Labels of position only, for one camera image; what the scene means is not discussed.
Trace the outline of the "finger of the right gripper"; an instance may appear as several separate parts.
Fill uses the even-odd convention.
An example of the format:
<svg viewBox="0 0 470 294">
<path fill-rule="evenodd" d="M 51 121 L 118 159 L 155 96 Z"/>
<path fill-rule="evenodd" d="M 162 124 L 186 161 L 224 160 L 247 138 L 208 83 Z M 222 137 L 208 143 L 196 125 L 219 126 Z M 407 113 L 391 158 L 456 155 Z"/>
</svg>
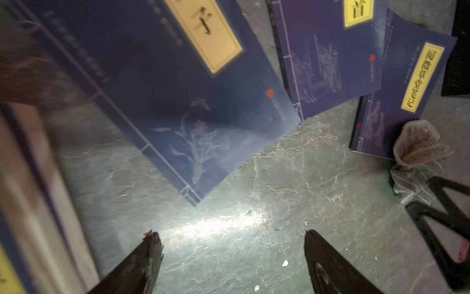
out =
<svg viewBox="0 0 470 294">
<path fill-rule="evenodd" d="M 434 176 L 426 182 L 436 203 L 412 201 L 405 208 L 426 242 L 438 268 L 451 290 L 470 289 L 470 258 L 456 262 L 447 253 L 433 232 L 427 219 L 431 219 L 464 240 L 470 240 L 470 218 L 449 197 L 447 190 L 470 196 L 470 187 L 442 177 Z"/>
</svg>

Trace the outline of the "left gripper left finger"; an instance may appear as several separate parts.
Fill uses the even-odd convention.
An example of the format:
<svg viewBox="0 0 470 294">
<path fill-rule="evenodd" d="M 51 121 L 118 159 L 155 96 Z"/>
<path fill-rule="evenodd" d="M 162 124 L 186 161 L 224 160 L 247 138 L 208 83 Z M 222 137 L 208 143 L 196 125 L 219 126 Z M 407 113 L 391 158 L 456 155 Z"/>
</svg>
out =
<svg viewBox="0 0 470 294">
<path fill-rule="evenodd" d="M 91 294 L 151 294 L 164 259 L 157 232 L 149 231 L 143 241 L 92 290 Z"/>
</svg>

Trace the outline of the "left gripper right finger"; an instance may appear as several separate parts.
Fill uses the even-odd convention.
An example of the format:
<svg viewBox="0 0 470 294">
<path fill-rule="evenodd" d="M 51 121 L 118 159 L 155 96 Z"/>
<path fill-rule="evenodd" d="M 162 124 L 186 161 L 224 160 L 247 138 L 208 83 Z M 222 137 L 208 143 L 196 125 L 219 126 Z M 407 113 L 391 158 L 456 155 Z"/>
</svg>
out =
<svg viewBox="0 0 470 294">
<path fill-rule="evenodd" d="M 316 230 L 305 233 L 304 254 L 316 294 L 380 294 L 380 291 Z"/>
</svg>

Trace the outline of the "grey knitted cloth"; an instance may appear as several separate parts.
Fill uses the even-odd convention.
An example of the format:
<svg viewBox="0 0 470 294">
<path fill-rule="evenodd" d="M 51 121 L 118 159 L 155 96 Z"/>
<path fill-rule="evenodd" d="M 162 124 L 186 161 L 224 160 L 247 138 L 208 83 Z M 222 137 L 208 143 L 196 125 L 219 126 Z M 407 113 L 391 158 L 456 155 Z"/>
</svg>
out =
<svg viewBox="0 0 470 294">
<path fill-rule="evenodd" d="M 407 122 L 394 144 L 396 164 L 390 169 L 393 191 L 399 203 L 413 201 L 430 204 L 431 192 L 426 182 L 443 173 L 446 159 L 454 154 L 440 142 L 440 134 L 427 120 Z"/>
</svg>

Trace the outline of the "blue book Mengxi Bitan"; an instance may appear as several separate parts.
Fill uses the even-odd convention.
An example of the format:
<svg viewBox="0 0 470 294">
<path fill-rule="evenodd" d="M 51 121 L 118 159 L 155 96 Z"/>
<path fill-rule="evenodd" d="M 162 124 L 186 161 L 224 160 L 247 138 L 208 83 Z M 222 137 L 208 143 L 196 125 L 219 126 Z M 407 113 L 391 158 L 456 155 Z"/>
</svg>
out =
<svg viewBox="0 0 470 294">
<path fill-rule="evenodd" d="M 38 110 L 1 104 L 1 292 L 85 294 L 99 281 Z"/>
</svg>

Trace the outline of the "blue book Yuewei notes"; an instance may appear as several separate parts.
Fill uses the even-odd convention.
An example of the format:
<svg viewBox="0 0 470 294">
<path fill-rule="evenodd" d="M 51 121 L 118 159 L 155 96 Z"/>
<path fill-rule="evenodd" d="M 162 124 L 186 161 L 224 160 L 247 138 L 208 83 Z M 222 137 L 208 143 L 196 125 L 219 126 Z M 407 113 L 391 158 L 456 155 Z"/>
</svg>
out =
<svg viewBox="0 0 470 294">
<path fill-rule="evenodd" d="M 361 98 L 352 151 L 394 159 L 403 126 L 420 119 L 456 43 L 388 11 L 381 88 Z"/>
</svg>

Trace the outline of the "blue book Zhuangzi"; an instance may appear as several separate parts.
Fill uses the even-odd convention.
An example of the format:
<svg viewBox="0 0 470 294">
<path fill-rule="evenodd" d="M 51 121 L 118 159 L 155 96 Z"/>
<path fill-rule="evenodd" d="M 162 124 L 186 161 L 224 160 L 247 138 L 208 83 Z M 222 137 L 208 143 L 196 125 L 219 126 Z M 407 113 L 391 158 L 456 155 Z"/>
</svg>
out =
<svg viewBox="0 0 470 294">
<path fill-rule="evenodd" d="M 300 123 L 236 1 L 6 8 L 194 206 Z"/>
</svg>

